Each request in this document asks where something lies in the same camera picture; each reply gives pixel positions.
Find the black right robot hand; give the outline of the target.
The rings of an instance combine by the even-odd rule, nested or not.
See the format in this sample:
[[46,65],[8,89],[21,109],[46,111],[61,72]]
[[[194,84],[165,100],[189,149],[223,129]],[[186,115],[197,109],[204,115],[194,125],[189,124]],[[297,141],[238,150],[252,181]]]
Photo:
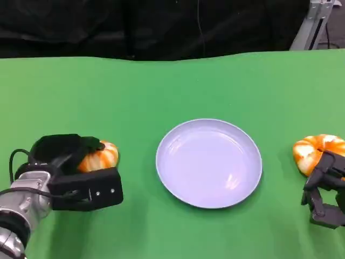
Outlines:
[[[310,222],[331,229],[344,226],[344,157],[331,151],[323,152],[308,177],[301,204],[310,210]],[[337,192],[337,205],[323,202],[319,188]]]

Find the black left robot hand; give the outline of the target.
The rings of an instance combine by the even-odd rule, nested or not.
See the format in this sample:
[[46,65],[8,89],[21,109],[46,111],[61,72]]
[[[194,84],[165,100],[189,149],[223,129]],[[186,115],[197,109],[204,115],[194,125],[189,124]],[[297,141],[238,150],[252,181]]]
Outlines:
[[30,154],[38,162],[53,165],[65,175],[73,175],[82,173],[79,166],[87,155],[102,151],[104,148],[105,144],[95,137],[56,134],[46,135],[37,140]]

